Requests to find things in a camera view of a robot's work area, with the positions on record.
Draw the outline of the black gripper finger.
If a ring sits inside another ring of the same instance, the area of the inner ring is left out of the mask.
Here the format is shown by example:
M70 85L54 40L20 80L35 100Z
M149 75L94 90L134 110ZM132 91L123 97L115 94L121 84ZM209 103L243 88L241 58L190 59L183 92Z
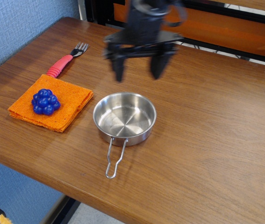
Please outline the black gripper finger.
M111 59L112 70L115 73L115 78L117 82L122 81L125 60L125 57L113 57Z
M173 55L173 50L158 51L152 58L150 63L150 71L155 79L159 79L168 65L170 58Z

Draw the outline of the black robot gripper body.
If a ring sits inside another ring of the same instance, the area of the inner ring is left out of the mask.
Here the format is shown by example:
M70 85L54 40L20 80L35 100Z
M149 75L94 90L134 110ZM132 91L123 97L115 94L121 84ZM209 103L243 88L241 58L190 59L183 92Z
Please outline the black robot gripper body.
M175 6L178 22L168 22L165 16L169 14L170 6ZM178 27L184 22L184 8L179 0L132 0L129 6L127 23L123 30L105 37L107 48L104 56L131 57L139 52L141 47L151 47L166 42L180 41L180 34L161 30L163 25Z

